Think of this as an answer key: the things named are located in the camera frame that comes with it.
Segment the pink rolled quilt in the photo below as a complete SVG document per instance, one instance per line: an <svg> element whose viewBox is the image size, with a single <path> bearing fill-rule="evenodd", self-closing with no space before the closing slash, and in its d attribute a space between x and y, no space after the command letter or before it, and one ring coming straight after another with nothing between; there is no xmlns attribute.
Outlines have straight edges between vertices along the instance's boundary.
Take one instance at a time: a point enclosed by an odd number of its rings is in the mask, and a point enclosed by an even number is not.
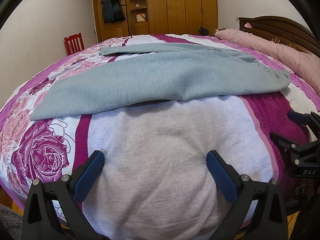
<svg viewBox="0 0 320 240"><path fill-rule="evenodd" d="M215 37L271 56L285 64L319 93L319 58L289 46L235 29L215 30Z"/></svg>

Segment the wooden wardrobe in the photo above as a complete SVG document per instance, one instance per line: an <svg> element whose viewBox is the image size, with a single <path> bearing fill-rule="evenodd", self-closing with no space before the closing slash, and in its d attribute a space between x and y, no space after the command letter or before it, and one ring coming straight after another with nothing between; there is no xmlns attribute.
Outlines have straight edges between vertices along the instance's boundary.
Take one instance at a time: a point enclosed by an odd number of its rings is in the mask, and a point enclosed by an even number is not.
<svg viewBox="0 0 320 240"><path fill-rule="evenodd" d="M93 0L98 41L143 34L200 35L199 28L217 29L217 0L121 0L126 18L104 23L102 0Z"/></svg>

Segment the red wooden chair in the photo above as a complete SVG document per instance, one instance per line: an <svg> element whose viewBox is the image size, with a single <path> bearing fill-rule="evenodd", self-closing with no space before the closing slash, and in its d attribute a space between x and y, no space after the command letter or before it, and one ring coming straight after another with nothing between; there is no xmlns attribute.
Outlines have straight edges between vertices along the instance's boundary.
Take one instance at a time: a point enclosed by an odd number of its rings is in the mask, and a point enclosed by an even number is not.
<svg viewBox="0 0 320 240"><path fill-rule="evenodd" d="M81 33L64 38L67 55L72 55L85 49Z"/></svg>

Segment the floral purple bedspread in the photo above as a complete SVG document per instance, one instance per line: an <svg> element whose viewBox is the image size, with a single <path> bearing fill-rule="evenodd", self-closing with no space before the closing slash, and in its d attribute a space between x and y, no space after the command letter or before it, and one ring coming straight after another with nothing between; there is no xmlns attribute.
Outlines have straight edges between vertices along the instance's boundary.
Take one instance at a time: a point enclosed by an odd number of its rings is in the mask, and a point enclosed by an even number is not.
<svg viewBox="0 0 320 240"><path fill-rule="evenodd" d="M288 71L291 82L268 94L146 102L90 115L31 119L56 81L126 58L102 56L101 49L147 43L242 51L267 67ZM120 239L203 239L228 207L205 169L209 150L254 179L275 177L286 193L293 190L295 183L267 138L275 131L301 143L312 139L310 129L286 117L290 110L318 112L319 93L271 56L210 36L111 38L57 61L7 100L1 109L1 185L23 205L34 179L58 180L101 150L106 165L82 206L93 228Z"/></svg>

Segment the dark wooden headboard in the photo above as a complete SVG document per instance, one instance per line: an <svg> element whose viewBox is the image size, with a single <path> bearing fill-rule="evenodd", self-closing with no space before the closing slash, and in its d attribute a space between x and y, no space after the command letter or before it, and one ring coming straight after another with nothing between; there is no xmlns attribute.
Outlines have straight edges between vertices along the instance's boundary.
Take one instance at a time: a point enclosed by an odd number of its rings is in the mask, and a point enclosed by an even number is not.
<svg viewBox="0 0 320 240"><path fill-rule="evenodd" d="M319 57L319 42L313 33L294 20L280 16L240 17L239 30Z"/></svg>

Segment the grey pants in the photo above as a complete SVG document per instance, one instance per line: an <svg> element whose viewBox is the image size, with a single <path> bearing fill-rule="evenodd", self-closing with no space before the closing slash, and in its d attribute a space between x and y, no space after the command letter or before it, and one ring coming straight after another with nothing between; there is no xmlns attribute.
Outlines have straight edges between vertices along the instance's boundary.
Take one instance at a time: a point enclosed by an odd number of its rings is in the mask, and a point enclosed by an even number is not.
<svg viewBox="0 0 320 240"><path fill-rule="evenodd" d="M31 115L33 121L95 114L157 100L279 92L291 82L238 50L188 43L105 47L100 55L126 58L56 81Z"/></svg>

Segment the small black bag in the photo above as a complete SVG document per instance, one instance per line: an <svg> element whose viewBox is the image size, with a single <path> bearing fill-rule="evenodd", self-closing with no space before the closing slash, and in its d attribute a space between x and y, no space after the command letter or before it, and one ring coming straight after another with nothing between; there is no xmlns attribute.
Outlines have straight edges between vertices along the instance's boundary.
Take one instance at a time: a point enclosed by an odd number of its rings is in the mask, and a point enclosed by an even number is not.
<svg viewBox="0 0 320 240"><path fill-rule="evenodd" d="M200 33L200 35L202 35L202 36L209 36L209 30L206 29L206 28L203 28L203 27L200 27L200 28L199 28L199 33Z"/></svg>

